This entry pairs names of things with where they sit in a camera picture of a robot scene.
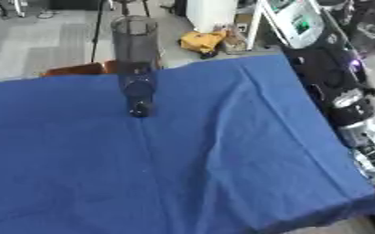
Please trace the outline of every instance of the yellow bag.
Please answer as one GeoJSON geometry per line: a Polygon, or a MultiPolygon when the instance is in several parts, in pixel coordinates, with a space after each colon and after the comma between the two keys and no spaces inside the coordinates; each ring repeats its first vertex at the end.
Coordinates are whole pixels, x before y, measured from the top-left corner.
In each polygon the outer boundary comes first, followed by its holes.
{"type": "Polygon", "coordinates": [[[212,33],[188,32],[180,39],[180,47],[197,51],[202,54],[210,53],[227,36],[226,30],[212,33]]]}

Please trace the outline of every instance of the wire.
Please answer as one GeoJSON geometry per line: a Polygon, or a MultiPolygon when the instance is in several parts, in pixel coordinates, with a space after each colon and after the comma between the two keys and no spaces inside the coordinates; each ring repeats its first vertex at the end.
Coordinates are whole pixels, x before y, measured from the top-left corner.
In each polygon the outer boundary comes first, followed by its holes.
{"type": "Polygon", "coordinates": [[[169,14],[175,13],[175,5],[160,5],[159,7],[165,9],[169,14]]]}
{"type": "Polygon", "coordinates": [[[50,19],[53,18],[58,12],[51,11],[51,10],[42,10],[38,15],[37,18],[39,19],[50,19]]]}

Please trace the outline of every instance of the blue cloth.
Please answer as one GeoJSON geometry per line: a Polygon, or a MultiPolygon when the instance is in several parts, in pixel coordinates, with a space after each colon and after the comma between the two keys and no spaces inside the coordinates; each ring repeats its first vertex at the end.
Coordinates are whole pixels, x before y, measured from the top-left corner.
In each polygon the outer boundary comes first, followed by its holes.
{"type": "Polygon", "coordinates": [[[278,233],[374,201],[284,56],[157,79],[146,119],[113,75],[0,83],[0,233],[278,233]]]}

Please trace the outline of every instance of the equipment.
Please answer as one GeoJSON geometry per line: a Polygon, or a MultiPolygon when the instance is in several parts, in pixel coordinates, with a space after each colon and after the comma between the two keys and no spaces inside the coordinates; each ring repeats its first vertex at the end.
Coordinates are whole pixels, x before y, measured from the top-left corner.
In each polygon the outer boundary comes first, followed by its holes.
{"type": "Polygon", "coordinates": [[[375,186],[375,88],[358,53],[315,0],[258,4],[308,94],[375,186]]]}

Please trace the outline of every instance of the white box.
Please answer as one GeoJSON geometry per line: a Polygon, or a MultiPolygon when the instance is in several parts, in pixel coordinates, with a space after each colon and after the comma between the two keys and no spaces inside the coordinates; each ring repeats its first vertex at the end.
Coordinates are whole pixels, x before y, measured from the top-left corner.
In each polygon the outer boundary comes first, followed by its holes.
{"type": "Polygon", "coordinates": [[[232,25],[239,0],[187,0],[187,18],[200,33],[216,25],[232,25]]]}

